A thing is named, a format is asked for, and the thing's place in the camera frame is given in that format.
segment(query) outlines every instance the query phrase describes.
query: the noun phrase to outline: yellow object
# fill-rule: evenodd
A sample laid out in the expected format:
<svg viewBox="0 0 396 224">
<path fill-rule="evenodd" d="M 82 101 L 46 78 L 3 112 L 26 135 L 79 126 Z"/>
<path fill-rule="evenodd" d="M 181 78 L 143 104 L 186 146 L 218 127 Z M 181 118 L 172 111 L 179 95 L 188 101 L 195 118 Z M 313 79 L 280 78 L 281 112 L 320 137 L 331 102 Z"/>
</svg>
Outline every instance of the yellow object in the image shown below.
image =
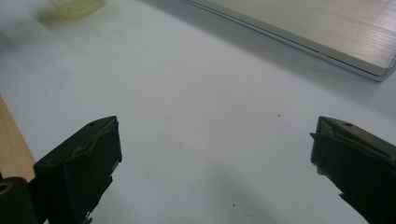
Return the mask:
<svg viewBox="0 0 396 224">
<path fill-rule="evenodd" d="M 49 0 L 63 17 L 88 16 L 105 5 L 105 0 Z"/>
</svg>

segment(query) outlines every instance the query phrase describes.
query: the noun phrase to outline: white table surface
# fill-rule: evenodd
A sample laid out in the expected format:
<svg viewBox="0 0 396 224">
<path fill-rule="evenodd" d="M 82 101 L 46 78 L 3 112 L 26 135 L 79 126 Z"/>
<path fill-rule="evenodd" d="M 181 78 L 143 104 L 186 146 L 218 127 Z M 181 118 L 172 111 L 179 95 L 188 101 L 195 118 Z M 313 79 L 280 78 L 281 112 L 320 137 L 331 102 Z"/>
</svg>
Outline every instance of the white table surface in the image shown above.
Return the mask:
<svg viewBox="0 0 396 224">
<path fill-rule="evenodd" d="M 48 10 L 0 1 L 0 94 L 37 160 L 118 116 L 123 162 L 94 224 L 366 223 L 317 175 L 308 134 L 323 115 L 396 145 L 396 76 L 358 77 L 178 0 Z"/>
</svg>

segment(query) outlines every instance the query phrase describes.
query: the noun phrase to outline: wooden surface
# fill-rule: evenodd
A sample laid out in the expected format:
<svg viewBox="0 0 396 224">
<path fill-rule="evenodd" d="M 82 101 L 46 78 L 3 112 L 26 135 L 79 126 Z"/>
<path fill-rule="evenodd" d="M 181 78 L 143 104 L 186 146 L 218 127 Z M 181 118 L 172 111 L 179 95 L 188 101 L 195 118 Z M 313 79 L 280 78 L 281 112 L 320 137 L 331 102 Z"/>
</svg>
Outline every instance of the wooden surface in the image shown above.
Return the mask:
<svg viewBox="0 0 396 224">
<path fill-rule="evenodd" d="M 3 178 L 21 176 L 27 181 L 35 177 L 35 160 L 20 130 L 0 96 L 0 173 Z"/>
</svg>

